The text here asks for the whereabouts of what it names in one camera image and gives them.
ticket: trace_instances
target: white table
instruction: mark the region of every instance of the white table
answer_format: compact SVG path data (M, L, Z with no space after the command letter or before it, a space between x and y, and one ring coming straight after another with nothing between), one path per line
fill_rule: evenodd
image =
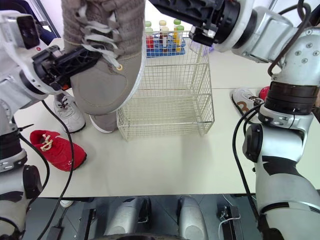
M75 143L87 153L86 162L74 171L65 197L106 197L133 195L180 195L244 193L232 152L232 135L240 114L230 99L233 88L249 87L255 93L268 86L268 64L257 64L231 52L210 53L210 70L215 123L209 133L199 135L142 138L125 141L120 132L98 132L86 116L86 127L72 134ZM53 97L46 99L53 106ZM29 138L33 130L62 131L59 123L37 103L16 113L20 127L34 124L22 134ZM314 119L299 172L320 189L320 124ZM250 190L255 192L253 163L242 154L240 129L237 149ZM40 157L25 144L29 165L36 165L42 182L46 169ZM69 173L50 164L50 179L41 197L57 197Z

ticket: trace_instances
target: white sneaker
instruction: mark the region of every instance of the white sneaker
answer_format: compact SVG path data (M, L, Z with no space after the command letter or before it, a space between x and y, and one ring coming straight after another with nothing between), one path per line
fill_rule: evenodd
M86 121L81 111L76 105L75 98L68 93L60 101L53 102L55 114L63 121L70 133L82 130L86 126Z
M68 208L68 207L70 207L73 203L74 203L74 201L69 201L69 200L61 200L61 201L60 201L60 205L61 205L63 208Z
M248 88L245 87L236 88L232 92L231 99L241 115L244 115L246 112L254 108L256 105L264 103L264 101L261 98L254 96L254 94ZM256 114L253 118L251 118L249 123L260 123L258 115Z

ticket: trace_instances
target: red sneaker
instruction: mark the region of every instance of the red sneaker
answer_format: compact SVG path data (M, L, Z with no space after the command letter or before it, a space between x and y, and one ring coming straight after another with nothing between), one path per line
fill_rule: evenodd
M30 134L30 141L57 169L69 172L71 170L71 146L70 142L62 137L56 131L35 130ZM85 151L73 143L74 148L74 166L73 170L78 168L87 157Z
M266 101L268 92L269 92L269 86L266 86L264 88L261 89L261 91L259 92L259 98L261 98L263 101Z

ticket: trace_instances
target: shoe eyelet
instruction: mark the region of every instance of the shoe eyelet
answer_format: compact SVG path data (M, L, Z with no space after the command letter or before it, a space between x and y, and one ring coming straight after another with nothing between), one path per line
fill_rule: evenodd
M124 67L122 66L122 64L120 64L120 67L116 67L116 69L117 69L118 71L122 71L122 69L124 69Z

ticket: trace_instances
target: wire basket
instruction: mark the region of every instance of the wire basket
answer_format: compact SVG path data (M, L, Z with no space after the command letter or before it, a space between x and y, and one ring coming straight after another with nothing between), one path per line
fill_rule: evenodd
M153 33L139 89L117 111L126 140L139 137L206 134L214 123L208 47L188 31Z

